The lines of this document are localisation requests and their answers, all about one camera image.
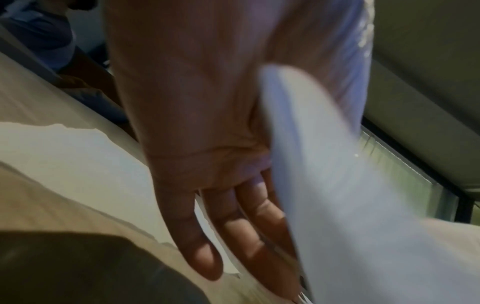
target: finger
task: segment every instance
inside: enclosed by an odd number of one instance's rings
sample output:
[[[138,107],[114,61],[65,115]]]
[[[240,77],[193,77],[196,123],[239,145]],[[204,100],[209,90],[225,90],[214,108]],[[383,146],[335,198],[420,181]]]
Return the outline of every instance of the finger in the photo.
[[[268,192],[268,199],[275,204],[280,210],[282,209],[282,206],[280,205],[280,202],[277,198],[277,193],[275,192],[275,187],[274,187],[274,182],[272,180],[272,170],[267,169],[265,171],[261,172],[261,176],[263,177],[263,180],[265,182],[266,190]]]
[[[156,190],[155,194],[166,227],[187,263],[205,278],[219,279],[222,258],[195,216],[195,193]]]
[[[273,243],[291,256],[295,248],[285,214],[268,198],[267,186],[258,175],[235,188],[236,197],[249,220]]]
[[[235,191],[204,190],[202,196],[219,235],[245,268],[273,293],[296,298],[300,288],[296,272],[265,246],[250,222],[243,218]]]

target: dark hair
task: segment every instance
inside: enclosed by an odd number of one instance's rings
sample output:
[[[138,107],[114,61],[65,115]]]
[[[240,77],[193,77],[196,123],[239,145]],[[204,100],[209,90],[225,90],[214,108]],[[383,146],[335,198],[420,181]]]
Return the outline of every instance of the dark hair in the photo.
[[[75,0],[68,6],[71,10],[91,11],[99,5],[98,0]]]

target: ceiling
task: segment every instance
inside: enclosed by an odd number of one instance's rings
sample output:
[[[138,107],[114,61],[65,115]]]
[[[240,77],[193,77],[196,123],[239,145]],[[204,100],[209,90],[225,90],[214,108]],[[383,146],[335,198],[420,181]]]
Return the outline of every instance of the ceiling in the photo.
[[[376,0],[365,116],[480,198],[480,3]]]

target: blurry white object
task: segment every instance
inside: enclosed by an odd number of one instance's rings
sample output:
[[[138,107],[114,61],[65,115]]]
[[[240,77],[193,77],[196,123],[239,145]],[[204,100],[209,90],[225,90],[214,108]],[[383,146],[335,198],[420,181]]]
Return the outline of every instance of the blurry white object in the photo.
[[[0,123],[0,143],[0,161],[46,188],[174,245],[157,207],[149,169],[104,133]],[[218,248],[224,271],[237,273],[198,206],[195,213]]]
[[[306,73],[266,67],[275,189],[321,303],[478,303],[478,277],[424,232]]]

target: hand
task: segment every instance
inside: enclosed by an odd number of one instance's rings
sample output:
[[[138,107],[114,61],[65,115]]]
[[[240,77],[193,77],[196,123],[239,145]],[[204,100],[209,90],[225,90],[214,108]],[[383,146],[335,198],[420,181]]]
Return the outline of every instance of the hand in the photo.
[[[194,214],[200,190],[240,262],[274,293],[295,298],[298,274],[252,226],[295,254],[270,177],[258,70],[306,70],[358,130],[370,62],[369,46],[359,47],[363,1],[110,0],[105,17],[117,88],[186,261],[208,279],[222,274]]]

